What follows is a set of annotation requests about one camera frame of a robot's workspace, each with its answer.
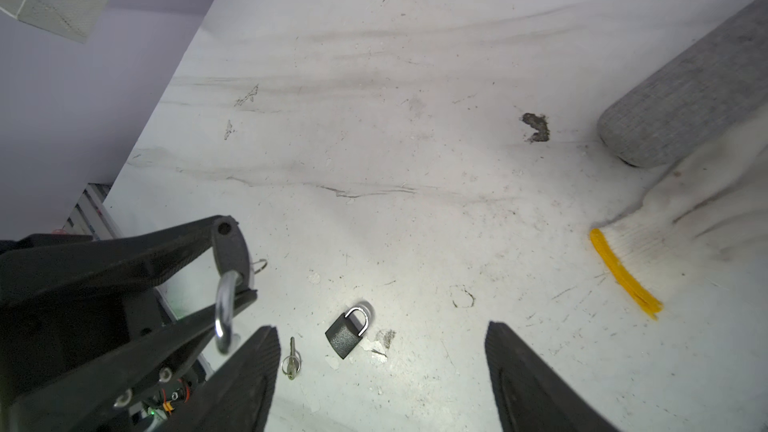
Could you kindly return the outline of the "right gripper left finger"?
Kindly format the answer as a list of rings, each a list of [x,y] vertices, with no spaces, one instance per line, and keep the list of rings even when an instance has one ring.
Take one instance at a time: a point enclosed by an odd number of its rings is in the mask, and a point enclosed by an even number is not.
[[[281,357],[277,329],[259,328],[161,431],[262,431]]]

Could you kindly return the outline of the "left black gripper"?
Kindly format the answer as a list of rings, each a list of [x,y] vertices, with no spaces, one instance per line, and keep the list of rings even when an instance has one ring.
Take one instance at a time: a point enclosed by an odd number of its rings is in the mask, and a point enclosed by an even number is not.
[[[157,287],[212,250],[252,283],[237,221],[215,215],[120,239],[33,234],[1,242],[1,428],[131,431],[130,409],[187,391],[215,308],[174,321]]]

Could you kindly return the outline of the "white work glove yellow cuff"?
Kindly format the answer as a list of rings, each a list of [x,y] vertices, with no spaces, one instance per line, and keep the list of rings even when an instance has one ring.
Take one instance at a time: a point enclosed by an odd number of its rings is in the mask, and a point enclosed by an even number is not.
[[[751,266],[767,244],[767,108],[698,147],[589,239],[651,318],[695,281]]]

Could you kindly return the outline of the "black padlock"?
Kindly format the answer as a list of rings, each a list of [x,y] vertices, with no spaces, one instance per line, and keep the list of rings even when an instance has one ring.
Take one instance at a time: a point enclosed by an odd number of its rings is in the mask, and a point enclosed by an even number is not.
[[[236,271],[227,271],[219,279],[215,297],[215,344],[218,352],[228,355],[237,342],[233,321],[235,317],[235,296],[241,281]]]
[[[368,307],[357,304],[341,313],[325,332],[325,337],[338,357],[344,360],[361,342],[371,323]]]

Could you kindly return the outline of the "grey fabric case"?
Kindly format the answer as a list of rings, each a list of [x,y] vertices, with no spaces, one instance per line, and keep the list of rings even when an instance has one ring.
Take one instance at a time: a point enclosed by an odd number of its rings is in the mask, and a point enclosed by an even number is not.
[[[597,135],[626,164],[672,164],[767,102],[767,0],[755,0],[608,107]]]

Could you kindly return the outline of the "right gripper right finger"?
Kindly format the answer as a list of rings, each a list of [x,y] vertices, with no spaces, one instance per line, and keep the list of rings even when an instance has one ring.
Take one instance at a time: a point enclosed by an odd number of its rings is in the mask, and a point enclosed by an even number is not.
[[[485,354],[504,431],[614,431],[509,326],[488,325]]]

